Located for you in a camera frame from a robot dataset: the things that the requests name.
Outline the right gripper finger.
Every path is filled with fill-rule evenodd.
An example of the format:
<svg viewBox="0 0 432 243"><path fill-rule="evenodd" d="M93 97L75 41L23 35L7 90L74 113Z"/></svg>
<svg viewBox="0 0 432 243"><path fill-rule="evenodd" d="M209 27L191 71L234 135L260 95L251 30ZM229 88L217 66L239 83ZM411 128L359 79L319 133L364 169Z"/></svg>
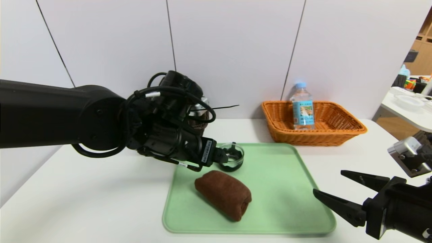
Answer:
<svg viewBox="0 0 432 243"><path fill-rule="evenodd" d="M312 192L317 200L354 227L363 227L369 220L365 204L358 204L350 200L336 197L318 189L313 189Z"/></svg>
<svg viewBox="0 0 432 243"><path fill-rule="evenodd" d="M341 175L347 177L363 186L366 186L369 189L374 190L375 192L380 192L387 183L390 182L390 178L382 177L378 175L370 175L361 172L353 172L349 170L342 170Z"/></svg>

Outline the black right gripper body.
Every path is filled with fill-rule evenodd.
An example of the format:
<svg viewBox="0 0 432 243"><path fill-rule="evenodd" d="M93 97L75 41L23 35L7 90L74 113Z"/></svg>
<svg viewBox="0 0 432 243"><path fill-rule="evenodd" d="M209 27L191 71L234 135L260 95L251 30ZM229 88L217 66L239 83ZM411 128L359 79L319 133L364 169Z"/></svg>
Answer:
<svg viewBox="0 0 432 243"><path fill-rule="evenodd" d="M431 195L431 183L416 187L406 179L392 178L373 199L365 201L366 234L379 240L387 230L396 230L430 243Z"/></svg>

